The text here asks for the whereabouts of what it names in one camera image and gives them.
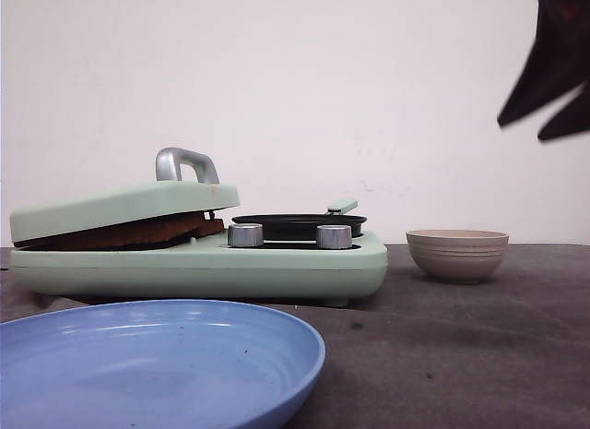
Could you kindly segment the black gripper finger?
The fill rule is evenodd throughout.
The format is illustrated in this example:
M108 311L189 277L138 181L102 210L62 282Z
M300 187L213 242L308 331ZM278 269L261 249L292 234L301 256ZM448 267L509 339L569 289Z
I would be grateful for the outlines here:
M589 88L581 92L539 131L540 141L580 134L589 130Z
M589 0L537 0L535 40L498 125L525 118L576 87L589 88Z

